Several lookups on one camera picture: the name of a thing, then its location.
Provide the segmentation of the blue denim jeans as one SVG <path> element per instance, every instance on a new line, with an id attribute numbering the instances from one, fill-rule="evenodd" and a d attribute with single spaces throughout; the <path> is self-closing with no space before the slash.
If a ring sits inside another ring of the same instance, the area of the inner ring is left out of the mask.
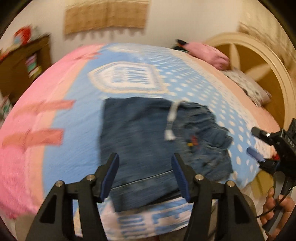
<path id="1" fill-rule="evenodd" d="M 233 139 L 204 105 L 162 98 L 108 98 L 102 121 L 100 159 L 119 155 L 110 193 L 116 212 L 175 196 L 178 185 L 171 168 L 175 153 L 212 181 L 233 171 L 228 153 Z"/>

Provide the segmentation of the heart patterned pillow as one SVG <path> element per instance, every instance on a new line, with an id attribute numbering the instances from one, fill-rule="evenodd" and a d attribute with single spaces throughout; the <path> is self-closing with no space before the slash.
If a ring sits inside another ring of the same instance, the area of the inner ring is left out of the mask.
<path id="1" fill-rule="evenodd" d="M 224 70 L 222 73 L 235 82 L 256 106 L 261 107 L 271 102 L 271 94 L 239 69 Z"/>

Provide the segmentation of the cream wooden headboard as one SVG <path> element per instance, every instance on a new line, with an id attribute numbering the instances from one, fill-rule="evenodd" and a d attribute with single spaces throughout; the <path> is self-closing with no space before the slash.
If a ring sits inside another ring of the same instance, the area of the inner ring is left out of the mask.
<path id="1" fill-rule="evenodd" d="M 295 81 L 274 51 L 240 32 L 221 33 L 204 43 L 228 56 L 231 69 L 239 69 L 271 94 L 271 101 L 263 107 L 287 129 L 295 118 Z"/>

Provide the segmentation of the bed with patterned sheet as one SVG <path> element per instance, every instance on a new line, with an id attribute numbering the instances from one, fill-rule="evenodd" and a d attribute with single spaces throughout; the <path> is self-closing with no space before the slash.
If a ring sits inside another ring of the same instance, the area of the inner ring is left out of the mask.
<path id="1" fill-rule="evenodd" d="M 208 179 L 244 188 L 259 172 L 246 154 L 273 148 L 251 135 L 280 129 L 274 117 L 211 65 L 139 44 L 91 45 L 66 55 L 20 97 L 1 127 L 1 213 L 36 214 L 57 180 L 76 182 L 118 153 L 107 201 L 110 240 L 187 226 L 171 156 Z"/>

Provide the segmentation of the pink folded blanket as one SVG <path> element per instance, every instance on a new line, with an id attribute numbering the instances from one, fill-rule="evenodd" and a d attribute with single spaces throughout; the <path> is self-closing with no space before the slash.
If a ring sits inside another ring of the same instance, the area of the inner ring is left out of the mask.
<path id="1" fill-rule="evenodd" d="M 227 70 L 230 67 L 230 59 L 218 49 L 198 42 L 189 42 L 183 48 L 190 55 L 201 59 L 218 70 Z"/>

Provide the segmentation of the dark clothes behind blanket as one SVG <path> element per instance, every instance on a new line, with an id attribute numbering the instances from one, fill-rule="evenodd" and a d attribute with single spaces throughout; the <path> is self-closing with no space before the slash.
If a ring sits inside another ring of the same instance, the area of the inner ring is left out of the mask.
<path id="1" fill-rule="evenodd" d="M 188 52 L 185 48 L 184 45 L 186 45 L 187 42 L 180 40 L 180 39 L 176 39 L 176 43 L 175 45 L 172 47 L 173 50 L 177 50 L 177 51 L 182 51 L 182 52 Z"/>

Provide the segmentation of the green white cardboard box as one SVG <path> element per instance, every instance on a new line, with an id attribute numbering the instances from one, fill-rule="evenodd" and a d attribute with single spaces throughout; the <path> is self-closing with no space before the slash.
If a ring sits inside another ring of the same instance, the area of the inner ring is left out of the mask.
<path id="1" fill-rule="evenodd" d="M 5 97 L 2 97 L 0 105 L 0 127 L 2 127 L 12 108 L 13 106 L 10 102 L 9 96 L 7 95 Z"/>

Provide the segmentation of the brown wooden desk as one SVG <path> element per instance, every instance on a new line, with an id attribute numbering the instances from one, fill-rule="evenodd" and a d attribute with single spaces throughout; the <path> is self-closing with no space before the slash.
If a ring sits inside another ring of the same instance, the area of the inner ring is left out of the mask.
<path id="1" fill-rule="evenodd" d="M 29 77 L 26 65 L 26 61 L 34 55 L 41 72 L 52 66 L 49 34 L 20 46 L 1 59 L 1 94 L 3 97 L 7 96 L 12 105 L 16 104 L 34 82 Z"/>

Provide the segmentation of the stacked books in desk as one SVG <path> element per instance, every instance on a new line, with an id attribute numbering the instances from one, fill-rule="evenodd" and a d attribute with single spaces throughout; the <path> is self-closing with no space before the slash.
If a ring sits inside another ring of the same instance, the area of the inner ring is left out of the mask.
<path id="1" fill-rule="evenodd" d="M 26 61 L 29 78 L 34 81 L 42 74 L 42 68 L 37 64 L 37 54 L 33 54 Z"/>

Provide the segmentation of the red gift bag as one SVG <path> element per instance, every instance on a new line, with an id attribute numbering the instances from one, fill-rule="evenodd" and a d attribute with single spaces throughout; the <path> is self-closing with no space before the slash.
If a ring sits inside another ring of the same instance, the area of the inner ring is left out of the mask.
<path id="1" fill-rule="evenodd" d="M 31 25 L 24 26 L 17 30 L 14 34 L 14 44 L 25 45 L 29 42 L 32 36 Z"/>

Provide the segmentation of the beige window curtain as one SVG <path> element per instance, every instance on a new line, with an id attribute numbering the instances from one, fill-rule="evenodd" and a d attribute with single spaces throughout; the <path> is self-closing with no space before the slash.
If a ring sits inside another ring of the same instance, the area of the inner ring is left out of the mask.
<path id="1" fill-rule="evenodd" d="M 150 1 L 65 1 L 64 34 L 108 27 L 145 28 Z"/>

